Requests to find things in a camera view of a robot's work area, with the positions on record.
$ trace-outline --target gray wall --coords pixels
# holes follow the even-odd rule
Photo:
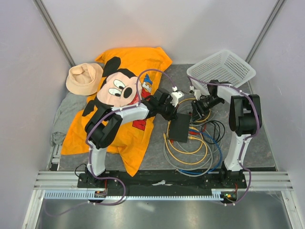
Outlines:
[[[21,228],[69,69],[31,0],[0,7],[0,228]]]
[[[276,0],[42,0],[77,64],[126,46],[161,46],[173,63],[229,49],[246,58]]]
[[[252,62],[275,162],[288,171],[305,214],[305,1],[283,6]]]

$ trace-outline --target gray cloth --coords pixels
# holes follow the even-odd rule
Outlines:
[[[51,132],[51,144],[62,145],[76,114],[86,107],[87,97],[69,92],[57,109]]]

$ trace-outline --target white plastic basket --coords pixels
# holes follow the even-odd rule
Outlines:
[[[255,70],[246,61],[229,50],[221,50],[205,58],[190,67],[186,72],[189,76],[200,81],[227,81],[235,87],[243,85],[256,74]],[[200,90],[201,94],[209,95],[206,84],[195,80],[192,80],[192,82],[194,87]]]

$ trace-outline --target black cable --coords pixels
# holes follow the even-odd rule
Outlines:
[[[74,174],[75,174],[78,178],[80,178],[80,176],[76,174],[76,170],[77,170],[79,167],[81,167],[82,165],[87,166],[87,164],[82,163],[82,164],[80,164],[79,166],[77,166],[77,167],[75,168],[75,170],[74,170]]]
[[[222,139],[223,139],[223,137],[224,137],[224,134],[225,134],[225,126],[224,126],[224,124],[222,123],[222,122],[220,122],[220,121],[217,121],[217,120],[211,120],[211,121],[207,121],[207,122],[205,122],[204,123],[205,125],[206,124],[212,124],[213,126],[214,126],[214,132],[213,132],[213,138],[214,138],[214,140],[215,140],[215,142],[220,142]],[[219,124],[221,124],[222,125],[222,127],[223,127],[223,133],[221,134],[221,128],[220,128],[220,125]],[[207,141],[204,137],[203,137],[203,139],[204,139],[204,141],[206,142],[206,143],[209,143],[209,144],[211,144],[211,145],[214,145],[215,143],[214,142],[209,142],[209,141]]]

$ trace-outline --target beige hat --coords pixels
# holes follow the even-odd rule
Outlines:
[[[67,89],[73,94],[91,95],[97,92],[103,68],[97,63],[83,63],[70,68]]]

